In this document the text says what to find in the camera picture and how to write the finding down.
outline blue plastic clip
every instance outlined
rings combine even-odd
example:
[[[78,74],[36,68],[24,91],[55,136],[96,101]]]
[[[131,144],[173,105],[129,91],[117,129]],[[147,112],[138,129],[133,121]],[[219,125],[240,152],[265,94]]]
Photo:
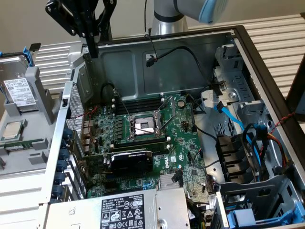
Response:
[[[30,53],[29,50],[27,50],[27,47],[25,46],[22,53],[25,55],[25,57],[27,58],[28,62],[29,62],[29,66],[30,67],[33,67],[34,66],[34,61],[33,61],[33,58],[32,58],[32,55]]]

